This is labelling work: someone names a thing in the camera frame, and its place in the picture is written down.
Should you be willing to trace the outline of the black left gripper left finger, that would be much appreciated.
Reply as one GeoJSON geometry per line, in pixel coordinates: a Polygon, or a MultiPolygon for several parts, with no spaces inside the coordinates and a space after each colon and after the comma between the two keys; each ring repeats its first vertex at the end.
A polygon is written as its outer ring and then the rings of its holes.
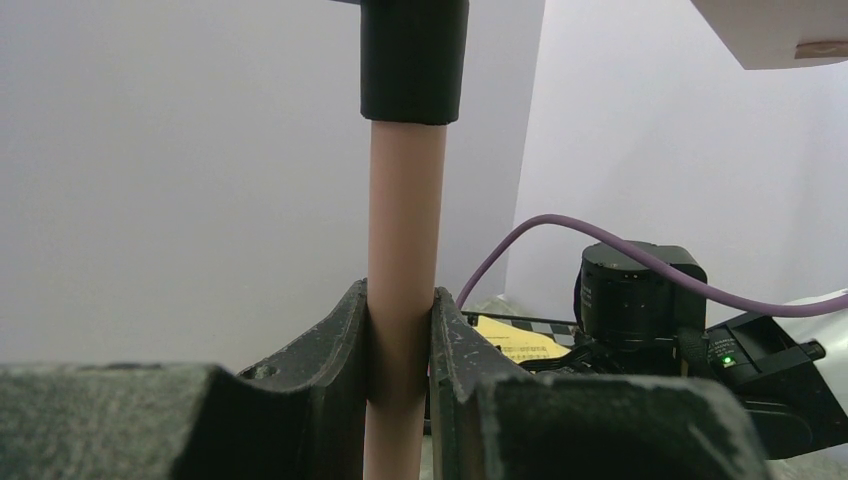
{"type": "Polygon", "coordinates": [[[214,364],[5,365],[5,479],[358,479],[366,285],[278,352],[214,364]]]}

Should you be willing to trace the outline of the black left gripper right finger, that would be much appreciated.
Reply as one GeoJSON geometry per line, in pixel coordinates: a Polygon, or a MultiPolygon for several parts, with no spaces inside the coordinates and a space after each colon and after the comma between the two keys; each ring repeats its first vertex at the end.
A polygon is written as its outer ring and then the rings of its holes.
{"type": "Polygon", "coordinates": [[[533,375],[438,289],[431,317],[438,479],[768,479],[751,420],[700,379],[533,375]]]}

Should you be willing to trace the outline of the yellow sheet music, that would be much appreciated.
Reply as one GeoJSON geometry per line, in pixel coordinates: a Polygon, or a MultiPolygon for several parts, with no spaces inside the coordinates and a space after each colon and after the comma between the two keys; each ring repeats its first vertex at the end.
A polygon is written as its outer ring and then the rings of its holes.
{"type": "Polygon", "coordinates": [[[481,317],[473,328],[515,363],[560,358],[570,352],[573,344],[571,336],[537,334],[487,317],[481,317]]]}

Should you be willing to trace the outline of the pink music stand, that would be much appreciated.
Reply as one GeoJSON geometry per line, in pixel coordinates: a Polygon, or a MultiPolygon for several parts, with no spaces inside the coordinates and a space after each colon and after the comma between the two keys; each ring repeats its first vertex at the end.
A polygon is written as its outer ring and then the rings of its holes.
{"type": "Polygon", "coordinates": [[[469,5],[360,3],[361,112],[371,123],[364,476],[412,479],[448,126],[459,115],[469,5]]]}

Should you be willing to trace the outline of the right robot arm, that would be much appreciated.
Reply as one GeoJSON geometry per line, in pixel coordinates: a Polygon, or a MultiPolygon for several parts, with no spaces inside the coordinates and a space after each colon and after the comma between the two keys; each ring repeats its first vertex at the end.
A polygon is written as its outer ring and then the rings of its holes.
{"type": "Polygon", "coordinates": [[[703,296],[612,247],[584,249],[570,351],[525,360],[533,373],[703,378],[730,390],[768,456],[847,441],[847,314],[744,313],[708,325],[703,296]]]}

